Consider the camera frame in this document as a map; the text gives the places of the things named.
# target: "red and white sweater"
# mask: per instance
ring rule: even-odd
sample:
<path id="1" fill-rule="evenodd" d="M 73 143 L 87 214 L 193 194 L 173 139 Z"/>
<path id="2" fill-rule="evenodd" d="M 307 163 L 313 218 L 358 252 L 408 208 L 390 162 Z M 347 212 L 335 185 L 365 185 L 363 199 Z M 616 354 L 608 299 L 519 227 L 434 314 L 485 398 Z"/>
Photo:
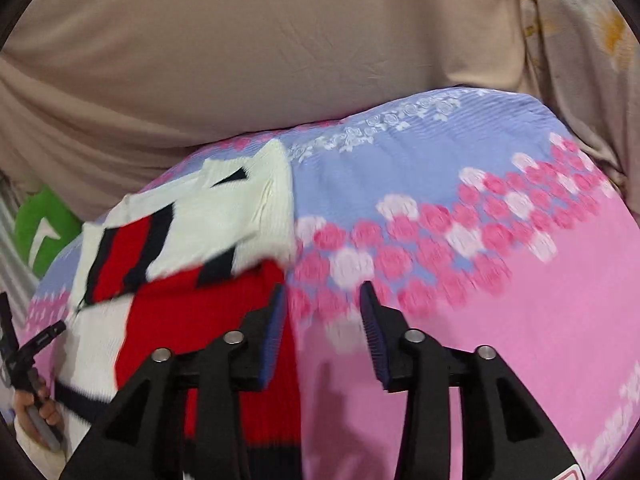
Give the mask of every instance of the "red and white sweater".
<path id="1" fill-rule="evenodd" d="M 155 348 L 193 351 L 237 328 L 268 302 L 295 254 L 290 168 L 277 140 L 252 157 L 208 160 L 199 172 L 127 196 L 104 224 L 85 224 L 54 391 L 66 455 Z M 187 438 L 194 402 L 190 396 Z M 241 410 L 254 478 L 301 478 L 288 324 L 270 386 L 241 394 Z M 18 438 L 37 465 L 56 461 L 20 429 Z"/>

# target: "green pillow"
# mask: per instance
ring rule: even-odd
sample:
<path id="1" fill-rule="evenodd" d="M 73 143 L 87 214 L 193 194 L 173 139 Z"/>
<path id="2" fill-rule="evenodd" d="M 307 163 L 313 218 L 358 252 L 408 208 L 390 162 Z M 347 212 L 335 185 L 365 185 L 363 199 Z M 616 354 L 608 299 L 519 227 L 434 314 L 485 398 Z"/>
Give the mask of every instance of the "green pillow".
<path id="1" fill-rule="evenodd" d="M 15 246 L 24 263 L 41 278 L 58 253 L 76 238 L 82 222 L 48 187 L 29 197 L 15 218 Z"/>

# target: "person's hand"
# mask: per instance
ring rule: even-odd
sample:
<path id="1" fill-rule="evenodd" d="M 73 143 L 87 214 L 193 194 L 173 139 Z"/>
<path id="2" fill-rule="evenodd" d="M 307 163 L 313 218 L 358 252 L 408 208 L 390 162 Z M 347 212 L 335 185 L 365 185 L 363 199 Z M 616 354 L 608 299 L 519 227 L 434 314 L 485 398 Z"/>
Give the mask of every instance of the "person's hand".
<path id="1" fill-rule="evenodd" d="M 40 416 L 47 421 L 50 426 L 58 426 L 62 428 L 62 416 L 56 407 L 56 403 L 49 397 L 49 389 L 42 377 L 40 377 L 42 387 L 38 390 L 38 396 L 42 401 L 40 408 Z M 39 443 L 41 446 L 47 447 L 43 438 L 36 430 L 33 422 L 29 418 L 27 408 L 33 404 L 33 395 L 23 390 L 16 390 L 14 393 L 14 411 L 18 424 L 24 430 L 24 433 L 31 439 Z"/>

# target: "red knit fabric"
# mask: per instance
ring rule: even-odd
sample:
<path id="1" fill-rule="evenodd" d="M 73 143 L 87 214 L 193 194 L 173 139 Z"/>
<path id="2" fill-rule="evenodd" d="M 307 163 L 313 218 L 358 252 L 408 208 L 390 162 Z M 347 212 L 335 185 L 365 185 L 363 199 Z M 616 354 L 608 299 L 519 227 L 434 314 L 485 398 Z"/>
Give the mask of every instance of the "red knit fabric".
<path id="1" fill-rule="evenodd" d="M 140 258 L 151 225 L 151 216 L 119 227 L 111 251 L 100 269 L 93 294 L 93 303 L 110 300 L 123 293 L 122 280 Z"/>
<path id="2" fill-rule="evenodd" d="M 136 293 L 116 360 L 119 388 L 154 349 L 191 352 L 237 329 L 244 314 L 266 306 L 273 287 L 284 280 L 282 271 L 270 261 L 226 282 L 196 288 L 199 272 L 200 267 L 185 270 L 143 285 Z M 241 393 L 240 407 L 249 446 L 300 444 L 300 391 L 289 319 L 271 383 L 261 393 Z M 195 417 L 193 391 L 187 402 L 187 436 L 194 435 Z"/>

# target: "metal screw head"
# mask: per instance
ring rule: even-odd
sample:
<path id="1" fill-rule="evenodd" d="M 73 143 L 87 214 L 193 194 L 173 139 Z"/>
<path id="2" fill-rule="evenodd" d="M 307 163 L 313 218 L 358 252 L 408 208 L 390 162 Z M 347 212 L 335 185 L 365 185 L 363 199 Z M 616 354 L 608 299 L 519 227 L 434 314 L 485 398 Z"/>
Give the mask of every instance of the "metal screw head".
<path id="1" fill-rule="evenodd" d="M 415 328 L 412 328 L 404 333 L 404 338 L 409 343 L 421 343 L 427 338 L 427 336 L 424 335 L 424 332 L 422 330 L 416 330 Z"/>
<path id="2" fill-rule="evenodd" d="M 168 348 L 156 348 L 151 354 L 151 358 L 156 363 L 163 363 L 164 361 L 167 361 L 169 357 L 171 357 L 171 350 Z"/>
<path id="3" fill-rule="evenodd" d="M 239 330 L 232 330 L 231 332 L 227 332 L 222 339 L 229 345 L 237 345 L 244 339 L 244 334 Z"/>
<path id="4" fill-rule="evenodd" d="M 491 360 L 497 356 L 494 347 L 489 345 L 482 345 L 481 347 L 478 347 L 477 352 L 482 359 Z"/>

